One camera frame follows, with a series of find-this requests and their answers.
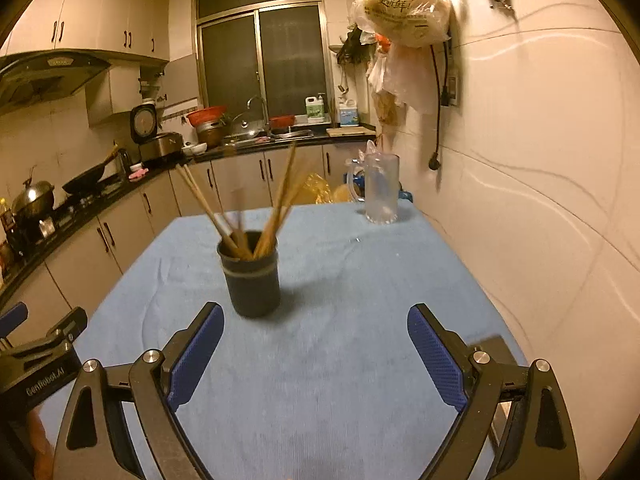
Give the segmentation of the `lower kitchen cabinets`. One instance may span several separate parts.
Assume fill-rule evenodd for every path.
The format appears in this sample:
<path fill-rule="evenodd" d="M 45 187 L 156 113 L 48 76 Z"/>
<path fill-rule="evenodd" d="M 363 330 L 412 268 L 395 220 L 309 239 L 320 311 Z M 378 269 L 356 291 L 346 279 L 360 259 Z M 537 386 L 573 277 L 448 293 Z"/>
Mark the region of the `lower kitchen cabinets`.
<path fill-rule="evenodd" d="M 265 208 L 276 198 L 286 144 L 224 150 L 198 157 L 190 169 L 213 211 Z M 173 166 L 137 182 L 107 179 L 87 206 L 66 210 L 54 233 L 16 266 L 1 289 L 1 309 L 26 304 L 25 321 L 9 334 L 11 346 L 47 333 L 74 307 L 93 314 L 171 222 L 203 211 Z"/>

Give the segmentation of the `kitchen cabinets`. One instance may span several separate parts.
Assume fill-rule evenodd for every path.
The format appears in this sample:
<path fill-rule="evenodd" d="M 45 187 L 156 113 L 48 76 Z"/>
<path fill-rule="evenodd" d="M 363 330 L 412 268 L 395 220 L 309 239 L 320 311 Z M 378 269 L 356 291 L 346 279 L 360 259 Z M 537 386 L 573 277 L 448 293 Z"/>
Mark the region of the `kitchen cabinets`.
<path fill-rule="evenodd" d="M 169 0 L 32 0 L 1 55 L 97 50 L 167 61 Z"/>
<path fill-rule="evenodd" d="M 224 150 L 198 157 L 190 169 L 213 211 L 265 208 L 276 198 L 286 144 Z M 54 233 L 16 266 L 1 289 L 1 309 L 26 304 L 25 321 L 9 334 L 11 346 L 47 333 L 74 307 L 93 314 L 171 222 L 203 211 L 173 166 L 137 182 L 107 179 L 87 206 L 66 210 Z"/>

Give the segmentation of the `upper kitchen cabinets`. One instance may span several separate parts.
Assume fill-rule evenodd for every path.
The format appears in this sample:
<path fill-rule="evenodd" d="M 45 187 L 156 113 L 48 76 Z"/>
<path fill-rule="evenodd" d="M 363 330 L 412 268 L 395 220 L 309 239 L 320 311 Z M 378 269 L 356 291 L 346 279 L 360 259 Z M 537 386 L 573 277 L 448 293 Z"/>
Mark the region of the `upper kitchen cabinets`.
<path fill-rule="evenodd" d="M 1 55 L 97 50 L 167 61 L 169 0 L 32 0 Z"/>

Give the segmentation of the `kitchen window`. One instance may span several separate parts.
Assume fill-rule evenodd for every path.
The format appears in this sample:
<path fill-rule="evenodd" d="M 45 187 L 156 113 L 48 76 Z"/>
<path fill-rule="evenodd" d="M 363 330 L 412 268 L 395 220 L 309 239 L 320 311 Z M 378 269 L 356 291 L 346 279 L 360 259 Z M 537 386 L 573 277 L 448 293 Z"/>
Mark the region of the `kitchen window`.
<path fill-rule="evenodd" d="M 307 119 L 305 99 L 322 94 L 331 113 L 323 0 L 194 0 L 202 101 L 246 116 L 260 94 L 268 119 Z"/>

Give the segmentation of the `black utensil holder cup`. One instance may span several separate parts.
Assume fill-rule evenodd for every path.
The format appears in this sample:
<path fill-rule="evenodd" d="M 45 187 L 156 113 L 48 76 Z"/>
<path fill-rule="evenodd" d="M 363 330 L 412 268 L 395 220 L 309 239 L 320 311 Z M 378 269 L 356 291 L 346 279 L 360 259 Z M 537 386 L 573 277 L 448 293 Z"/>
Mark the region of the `black utensil holder cup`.
<path fill-rule="evenodd" d="M 281 300 L 277 248 L 257 260 L 232 255 L 221 240 L 217 246 L 222 272 L 234 310 L 244 318 L 262 318 L 279 307 Z"/>

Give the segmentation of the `steel pot with lid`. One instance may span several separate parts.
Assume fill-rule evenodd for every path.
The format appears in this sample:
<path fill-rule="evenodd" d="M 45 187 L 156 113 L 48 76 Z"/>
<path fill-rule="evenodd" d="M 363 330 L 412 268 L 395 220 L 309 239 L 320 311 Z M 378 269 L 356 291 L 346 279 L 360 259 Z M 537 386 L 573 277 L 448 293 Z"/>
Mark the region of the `steel pot with lid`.
<path fill-rule="evenodd" d="M 18 222 L 49 217 L 54 208 L 54 185 L 47 180 L 36 181 L 34 170 L 35 167 L 30 168 L 21 193 L 12 204 L 14 217 Z"/>

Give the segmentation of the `blue terry table cloth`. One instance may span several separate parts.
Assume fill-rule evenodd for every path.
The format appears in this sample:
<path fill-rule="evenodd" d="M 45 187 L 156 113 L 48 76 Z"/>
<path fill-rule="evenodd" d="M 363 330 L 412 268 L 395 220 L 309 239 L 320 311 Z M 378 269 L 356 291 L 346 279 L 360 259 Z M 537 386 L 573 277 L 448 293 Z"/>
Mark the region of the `blue terry table cloth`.
<path fill-rule="evenodd" d="M 204 216 L 174 220 L 119 280 L 76 344 L 126 364 L 162 348 L 203 304 L 224 334 L 178 419 L 217 479 L 415 479 L 456 412 L 408 336 L 426 304 L 472 344 L 500 336 L 525 356 L 480 285 L 413 206 L 376 226 L 354 204 L 294 208 L 279 237 L 281 301 L 265 318 L 232 307 Z"/>

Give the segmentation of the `black wok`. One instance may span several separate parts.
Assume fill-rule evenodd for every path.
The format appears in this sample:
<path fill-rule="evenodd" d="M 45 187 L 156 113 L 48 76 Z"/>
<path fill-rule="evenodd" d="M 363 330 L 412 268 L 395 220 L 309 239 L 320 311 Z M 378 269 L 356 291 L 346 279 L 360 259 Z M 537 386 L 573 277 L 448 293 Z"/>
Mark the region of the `black wok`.
<path fill-rule="evenodd" d="M 89 168 L 77 177 L 63 185 L 63 191 L 68 195 L 79 195 L 90 192 L 104 175 L 105 167 L 116 158 L 119 146 L 115 144 L 103 162 Z"/>

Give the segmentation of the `rice cooker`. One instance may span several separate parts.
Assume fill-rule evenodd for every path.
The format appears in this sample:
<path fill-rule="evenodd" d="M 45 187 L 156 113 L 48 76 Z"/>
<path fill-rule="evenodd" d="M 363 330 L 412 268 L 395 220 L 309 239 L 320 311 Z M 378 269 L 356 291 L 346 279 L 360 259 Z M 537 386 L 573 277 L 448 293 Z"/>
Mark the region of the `rice cooker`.
<path fill-rule="evenodd" d="M 155 168 L 176 162 L 182 154 L 182 136 L 160 132 L 157 112 L 152 102 L 136 106 L 129 116 L 130 136 L 137 145 L 144 166 Z"/>

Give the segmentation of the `yellow plastic bag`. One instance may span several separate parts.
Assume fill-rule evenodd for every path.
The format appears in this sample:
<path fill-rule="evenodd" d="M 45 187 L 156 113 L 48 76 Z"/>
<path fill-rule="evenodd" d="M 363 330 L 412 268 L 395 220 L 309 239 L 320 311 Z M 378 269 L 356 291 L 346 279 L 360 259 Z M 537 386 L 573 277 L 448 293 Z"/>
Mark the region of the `yellow plastic bag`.
<path fill-rule="evenodd" d="M 296 199 L 296 204 L 323 205 L 349 203 L 352 196 L 346 184 L 331 188 L 329 182 L 318 174 L 308 174 Z"/>

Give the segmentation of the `red basin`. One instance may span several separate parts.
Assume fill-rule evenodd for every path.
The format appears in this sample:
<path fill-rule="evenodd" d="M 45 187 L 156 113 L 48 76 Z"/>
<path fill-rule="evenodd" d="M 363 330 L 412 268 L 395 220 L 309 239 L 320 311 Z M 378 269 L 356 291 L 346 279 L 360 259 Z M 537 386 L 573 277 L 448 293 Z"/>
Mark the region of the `red basin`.
<path fill-rule="evenodd" d="M 186 120 L 190 122 L 190 125 L 193 128 L 196 128 L 206 122 L 218 122 L 218 120 L 224 116 L 226 111 L 227 107 L 225 105 L 204 107 L 187 114 Z"/>

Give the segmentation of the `range hood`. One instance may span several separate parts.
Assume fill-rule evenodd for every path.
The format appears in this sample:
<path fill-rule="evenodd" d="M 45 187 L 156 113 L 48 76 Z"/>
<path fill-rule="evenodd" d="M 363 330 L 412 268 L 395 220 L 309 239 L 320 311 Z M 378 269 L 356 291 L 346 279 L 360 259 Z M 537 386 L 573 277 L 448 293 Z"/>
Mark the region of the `range hood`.
<path fill-rule="evenodd" d="M 1 67 L 1 114 L 65 99 L 111 64 L 80 51 L 47 51 L 21 56 Z"/>

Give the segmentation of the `sink faucet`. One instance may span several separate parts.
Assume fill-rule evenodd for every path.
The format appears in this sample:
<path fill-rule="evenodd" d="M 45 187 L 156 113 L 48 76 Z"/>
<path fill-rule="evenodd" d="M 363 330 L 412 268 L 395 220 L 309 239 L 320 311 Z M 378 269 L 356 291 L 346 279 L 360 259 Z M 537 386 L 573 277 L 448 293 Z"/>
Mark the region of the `sink faucet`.
<path fill-rule="evenodd" d="M 253 134 L 268 130 L 267 104 L 260 94 L 256 94 L 256 96 L 252 96 L 247 100 L 245 122 L 247 123 L 248 131 Z"/>

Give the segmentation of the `clear glass pitcher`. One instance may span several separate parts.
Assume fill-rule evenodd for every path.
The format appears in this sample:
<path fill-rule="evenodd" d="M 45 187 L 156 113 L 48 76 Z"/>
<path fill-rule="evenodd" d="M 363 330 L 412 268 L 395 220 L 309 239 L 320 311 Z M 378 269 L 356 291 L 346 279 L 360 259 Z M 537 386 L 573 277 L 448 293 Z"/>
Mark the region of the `clear glass pitcher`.
<path fill-rule="evenodd" d="M 352 200 L 364 203 L 364 214 L 374 224 L 391 224 L 398 218 L 400 159 L 393 153 L 370 153 L 362 162 L 352 159 L 347 166 L 346 185 Z M 364 194 L 356 192 L 355 172 L 361 168 Z"/>

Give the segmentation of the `wooden cutting board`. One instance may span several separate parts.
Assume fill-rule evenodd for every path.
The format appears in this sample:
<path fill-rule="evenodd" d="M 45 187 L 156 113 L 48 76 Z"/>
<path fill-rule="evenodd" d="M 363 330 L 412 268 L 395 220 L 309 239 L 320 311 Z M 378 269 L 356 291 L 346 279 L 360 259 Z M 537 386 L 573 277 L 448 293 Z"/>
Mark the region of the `wooden cutting board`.
<path fill-rule="evenodd" d="M 374 136 L 375 131 L 363 126 L 327 128 L 326 134 L 332 138 L 339 136 Z"/>

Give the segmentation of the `white detergent bottle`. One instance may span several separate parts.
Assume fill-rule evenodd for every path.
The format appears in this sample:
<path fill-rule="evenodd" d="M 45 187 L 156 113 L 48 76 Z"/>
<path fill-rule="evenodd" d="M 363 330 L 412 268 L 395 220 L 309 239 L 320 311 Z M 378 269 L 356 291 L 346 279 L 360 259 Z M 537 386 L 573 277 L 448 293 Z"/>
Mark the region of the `white detergent bottle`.
<path fill-rule="evenodd" d="M 305 106 L 308 124 L 321 124 L 324 122 L 326 119 L 326 110 L 324 109 L 322 94 L 318 96 L 307 96 Z"/>

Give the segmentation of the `blue label bottle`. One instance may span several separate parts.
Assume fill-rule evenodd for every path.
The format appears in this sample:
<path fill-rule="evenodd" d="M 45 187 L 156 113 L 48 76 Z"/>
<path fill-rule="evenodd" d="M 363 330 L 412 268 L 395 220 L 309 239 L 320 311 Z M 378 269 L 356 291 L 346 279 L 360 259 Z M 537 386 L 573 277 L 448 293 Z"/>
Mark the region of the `blue label bottle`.
<path fill-rule="evenodd" d="M 338 103 L 338 122 L 341 128 L 359 125 L 358 106 L 355 100 L 341 99 Z"/>

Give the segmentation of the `white hanging plastic bag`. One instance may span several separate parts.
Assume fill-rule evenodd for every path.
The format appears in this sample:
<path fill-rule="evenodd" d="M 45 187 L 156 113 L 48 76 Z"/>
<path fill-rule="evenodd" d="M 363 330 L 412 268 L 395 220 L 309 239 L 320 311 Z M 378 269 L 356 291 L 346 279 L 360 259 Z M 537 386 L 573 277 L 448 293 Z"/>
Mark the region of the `white hanging plastic bag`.
<path fill-rule="evenodd" d="M 429 47 L 391 44 L 387 52 L 378 48 L 368 83 L 375 96 L 390 94 L 397 105 L 407 105 L 421 115 L 437 110 L 438 87 Z"/>

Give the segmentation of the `hanging bag of goods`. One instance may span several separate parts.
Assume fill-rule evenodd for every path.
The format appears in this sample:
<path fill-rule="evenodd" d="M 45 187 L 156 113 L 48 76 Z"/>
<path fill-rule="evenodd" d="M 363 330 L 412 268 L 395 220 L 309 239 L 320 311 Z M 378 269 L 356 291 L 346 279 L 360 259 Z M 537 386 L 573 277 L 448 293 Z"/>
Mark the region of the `hanging bag of goods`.
<path fill-rule="evenodd" d="M 408 48 L 449 39 L 450 0 L 355 0 L 350 18 L 363 31 Z"/>

